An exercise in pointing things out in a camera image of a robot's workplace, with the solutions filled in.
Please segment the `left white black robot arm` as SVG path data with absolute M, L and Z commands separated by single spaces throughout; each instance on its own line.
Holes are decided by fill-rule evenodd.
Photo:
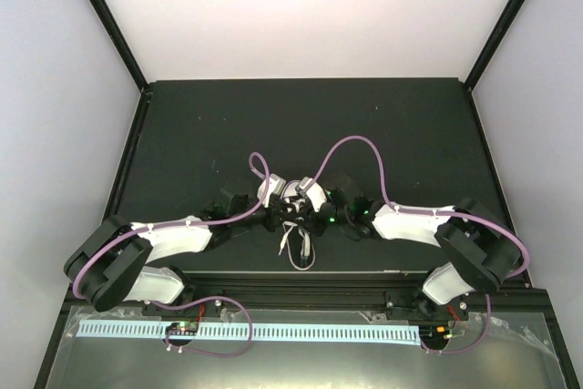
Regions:
M 213 251 L 237 229 L 271 223 L 288 183 L 271 174 L 258 188 L 257 201 L 230 196 L 225 207 L 213 205 L 199 217 L 158 223 L 108 217 L 66 260 L 64 274 L 72 292 L 94 310 L 111 310 L 122 302 L 155 301 L 176 315 L 189 313 L 195 292 L 176 267 L 153 267 L 155 261 L 182 254 Z

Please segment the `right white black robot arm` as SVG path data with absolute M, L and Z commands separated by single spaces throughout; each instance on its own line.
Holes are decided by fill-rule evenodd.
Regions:
M 522 244 L 482 203 L 464 199 L 454 206 L 421 208 L 387 204 L 339 189 L 299 191 L 308 223 L 344 223 L 361 239 L 413 241 L 439 248 L 446 263 L 433 268 L 405 300 L 422 320 L 436 320 L 447 304 L 472 292 L 495 293 L 526 262 Z

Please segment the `black table mat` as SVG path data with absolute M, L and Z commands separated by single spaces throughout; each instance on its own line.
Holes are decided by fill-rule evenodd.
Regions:
M 465 86 L 455 78 L 159 81 L 146 97 L 111 213 L 180 219 L 229 181 L 257 183 L 259 152 L 285 179 L 338 174 L 372 199 L 509 213 Z

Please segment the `left small circuit board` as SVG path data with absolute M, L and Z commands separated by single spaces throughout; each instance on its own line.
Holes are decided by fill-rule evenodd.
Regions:
M 166 329 L 166 335 L 195 335 L 198 331 L 197 322 L 172 322 Z

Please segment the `small circuit board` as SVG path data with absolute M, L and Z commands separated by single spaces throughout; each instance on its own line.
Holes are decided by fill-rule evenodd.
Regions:
M 197 322 L 172 322 L 166 329 L 166 335 L 195 335 L 198 331 Z
M 455 337 L 464 336 L 466 333 L 465 327 L 462 325 L 438 325 L 429 329 L 426 337 L 429 339 L 443 339 L 449 340 Z

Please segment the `right small circuit board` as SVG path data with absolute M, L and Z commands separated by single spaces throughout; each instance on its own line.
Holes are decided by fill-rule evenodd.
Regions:
M 466 333 L 465 327 L 462 325 L 438 325 L 429 329 L 426 337 L 429 339 L 443 339 L 449 340 L 455 337 L 464 336 Z

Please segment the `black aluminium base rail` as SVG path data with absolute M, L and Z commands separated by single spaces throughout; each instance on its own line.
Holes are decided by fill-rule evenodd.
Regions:
M 221 306 L 232 309 L 231 298 L 253 310 L 372 311 L 389 320 L 434 323 L 485 312 L 482 292 L 471 292 L 450 303 L 431 303 L 421 294 L 421 274 L 396 273 L 203 273 L 192 272 L 185 288 L 170 302 L 184 305 L 210 298 L 206 314 L 217 314 Z

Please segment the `left black frame post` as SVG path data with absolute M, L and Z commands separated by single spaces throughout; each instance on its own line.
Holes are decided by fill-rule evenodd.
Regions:
M 148 90 L 148 81 L 144 76 L 138 61 L 131 51 L 131 48 L 124 37 L 116 18 L 109 8 L 107 0 L 88 0 L 93 10 L 97 14 L 101 25 L 104 27 L 107 35 L 117 50 L 124 66 L 132 77 L 135 85 L 141 93 Z

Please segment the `black frame post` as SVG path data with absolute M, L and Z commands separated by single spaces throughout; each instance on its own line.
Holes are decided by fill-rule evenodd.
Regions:
M 497 49 L 500 47 L 511 25 L 513 25 L 525 2 L 526 0 L 507 0 L 500 16 L 496 20 L 492 31 L 465 79 L 465 88 L 467 90 L 473 91 L 476 88 L 480 78 L 486 72 L 488 65 L 493 59 Z
M 93 10 L 97 14 L 101 25 L 104 27 L 107 35 L 117 50 L 124 66 L 132 77 L 135 85 L 141 93 L 148 90 L 148 81 L 144 76 L 138 61 L 131 51 L 131 48 L 124 37 L 116 18 L 109 8 L 107 0 L 88 0 Z

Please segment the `right black frame post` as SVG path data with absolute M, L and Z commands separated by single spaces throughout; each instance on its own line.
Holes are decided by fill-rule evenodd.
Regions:
M 486 72 L 488 65 L 493 59 L 497 49 L 500 47 L 511 25 L 513 25 L 525 2 L 526 0 L 507 0 L 500 16 L 496 20 L 492 31 L 465 79 L 465 88 L 467 90 L 473 91 L 476 88 L 480 78 Z

